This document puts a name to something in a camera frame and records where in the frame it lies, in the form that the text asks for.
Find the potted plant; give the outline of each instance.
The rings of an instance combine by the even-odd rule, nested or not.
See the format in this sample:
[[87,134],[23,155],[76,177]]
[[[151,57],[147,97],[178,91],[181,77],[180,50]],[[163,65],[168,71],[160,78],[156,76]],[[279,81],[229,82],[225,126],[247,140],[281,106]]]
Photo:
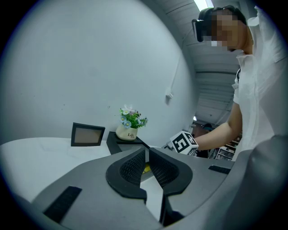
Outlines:
[[132,110],[132,106],[124,105],[120,109],[121,124],[116,129],[116,135],[121,140],[133,141],[137,137],[138,129],[146,126],[148,119],[140,118],[141,114],[138,111]]

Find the neck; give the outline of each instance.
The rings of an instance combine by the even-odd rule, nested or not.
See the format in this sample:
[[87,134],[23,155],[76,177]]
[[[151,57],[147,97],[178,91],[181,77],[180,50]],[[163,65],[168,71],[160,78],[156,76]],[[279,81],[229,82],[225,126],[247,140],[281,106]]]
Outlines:
[[246,27],[246,40],[242,50],[245,54],[252,54],[253,53],[253,38],[249,27]]

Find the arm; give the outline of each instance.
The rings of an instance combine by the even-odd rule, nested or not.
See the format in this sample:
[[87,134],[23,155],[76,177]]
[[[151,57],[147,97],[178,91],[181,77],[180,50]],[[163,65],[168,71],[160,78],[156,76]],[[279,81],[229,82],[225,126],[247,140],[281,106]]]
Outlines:
[[199,145],[198,150],[215,149],[234,140],[241,131],[242,114],[239,105],[234,103],[227,122],[210,133],[195,138],[195,141]]

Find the white shirt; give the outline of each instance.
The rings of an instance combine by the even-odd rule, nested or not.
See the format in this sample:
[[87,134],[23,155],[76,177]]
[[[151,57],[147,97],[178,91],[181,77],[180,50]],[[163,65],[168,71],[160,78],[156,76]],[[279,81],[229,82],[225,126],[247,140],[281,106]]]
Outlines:
[[233,85],[234,102],[242,113],[243,135],[233,161],[239,152],[288,131],[286,46],[263,10],[255,9],[257,17],[247,21],[253,37],[253,55],[242,52],[237,56],[241,73],[239,83],[236,78]]

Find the flower pot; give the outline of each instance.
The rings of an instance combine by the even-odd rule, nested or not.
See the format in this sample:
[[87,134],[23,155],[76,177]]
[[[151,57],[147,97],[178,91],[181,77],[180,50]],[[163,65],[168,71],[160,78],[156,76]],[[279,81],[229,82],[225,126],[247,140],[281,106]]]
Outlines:
[[125,128],[124,125],[119,125],[116,129],[116,135],[119,139],[124,141],[133,141],[137,137],[138,129],[136,128]]

